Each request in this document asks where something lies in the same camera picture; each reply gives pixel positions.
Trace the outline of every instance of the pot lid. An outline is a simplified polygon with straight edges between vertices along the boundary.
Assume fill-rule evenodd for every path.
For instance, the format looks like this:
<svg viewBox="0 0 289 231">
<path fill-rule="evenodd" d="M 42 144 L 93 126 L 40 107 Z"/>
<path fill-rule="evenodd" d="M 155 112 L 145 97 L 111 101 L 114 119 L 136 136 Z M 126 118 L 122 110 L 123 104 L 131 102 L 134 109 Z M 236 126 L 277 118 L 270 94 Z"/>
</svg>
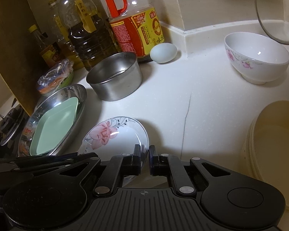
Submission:
<svg viewBox="0 0 289 231">
<path fill-rule="evenodd" d="M 255 0 L 262 29 L 273 40 L 289 44 L 289 0 Z"/>
</svg>

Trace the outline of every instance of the green tray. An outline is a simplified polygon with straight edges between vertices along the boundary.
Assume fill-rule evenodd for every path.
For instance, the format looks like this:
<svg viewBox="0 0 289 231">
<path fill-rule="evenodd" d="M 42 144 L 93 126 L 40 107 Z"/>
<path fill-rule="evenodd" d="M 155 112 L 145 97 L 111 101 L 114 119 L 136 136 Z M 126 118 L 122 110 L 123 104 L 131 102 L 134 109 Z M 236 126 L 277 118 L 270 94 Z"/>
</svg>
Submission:
<svg viewBox="0 0 289 231">
<path fill-rule="evenodd" d="M 48 110 L 39 120 L 30 155 L 36 156 L 53 150 L 72 127 L 78 106 L 78 98 L 71 97 Z"/>
</svg>

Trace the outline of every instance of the glass bottle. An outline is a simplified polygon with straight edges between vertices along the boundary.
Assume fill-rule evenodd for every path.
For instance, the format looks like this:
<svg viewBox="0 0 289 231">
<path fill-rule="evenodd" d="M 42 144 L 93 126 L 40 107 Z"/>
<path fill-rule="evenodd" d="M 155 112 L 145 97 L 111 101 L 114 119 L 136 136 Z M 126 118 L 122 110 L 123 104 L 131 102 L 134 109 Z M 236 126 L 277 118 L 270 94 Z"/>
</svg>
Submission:
<svg viewBox="0 0 289 231">
<path fill-rule="evenodd" d="M 83 68 L 83 63 L 70 43 L 68 32 L 60 20 L 57 0 L 49 1 L 48 5 L 50 8 L 49 27 L 52 34 L 56 37 L 60 49 L 66 58 L 74 62 L 74 70 Z"/>
<path fill-rule="evenodd" d="M 139 61 L 150 60 L 151 49 L 164 42 L 151 0 L 106 0 L 109 22 L 122 51 L 134 52 Z"/>
<path fill-rule="evenodd" d="M 59 15 L 88 71 L 106 57 L 118 53 L 92 0 L 60 0 Z"/>
<path fill-rule="evenodd" d="M 28 30 L 33 35 L 37 45 L 39 46 L 40 55 L 50 68 L 53 67 L 56 62 L 65 59 L 65 56 L 63 55 L 58 44 L 56 42 L 50 44 L 48 39 L 41 34 L 35 24 L 32 25 Z"/>
</svg>

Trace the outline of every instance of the egg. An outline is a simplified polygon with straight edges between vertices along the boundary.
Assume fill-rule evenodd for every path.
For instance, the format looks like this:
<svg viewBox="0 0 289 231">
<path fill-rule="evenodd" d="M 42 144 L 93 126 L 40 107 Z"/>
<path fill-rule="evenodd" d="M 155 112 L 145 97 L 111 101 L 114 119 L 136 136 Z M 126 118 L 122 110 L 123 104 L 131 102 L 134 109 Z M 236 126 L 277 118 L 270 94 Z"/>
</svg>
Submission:
<svg viewBox="0 0 289 231">
<path fill-rule="evenodd" d="M 154 46 L 150 51 L 150 57 L 153 61 L 164 63 L 171 61 L 176 57 L 178 49 L 171 43 L 160 43 Z"/>
</svg>

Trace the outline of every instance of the dark liquid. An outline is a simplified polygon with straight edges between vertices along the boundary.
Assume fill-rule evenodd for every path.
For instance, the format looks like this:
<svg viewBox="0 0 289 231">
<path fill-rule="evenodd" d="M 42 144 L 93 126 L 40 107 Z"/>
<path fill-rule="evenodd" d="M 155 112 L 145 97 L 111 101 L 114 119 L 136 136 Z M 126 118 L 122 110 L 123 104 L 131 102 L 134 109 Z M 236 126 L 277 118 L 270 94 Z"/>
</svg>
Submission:
<svg viewBox="0 0 289 231">
<path fill-rule="evenodd" d="M 82 22 L 67 30 L 71 44 L 88 71 L 108 56 L 118 53 L 104 21 L 98 15 L 91 18 L 96 31 L 87 32 Z"/>
</svg>

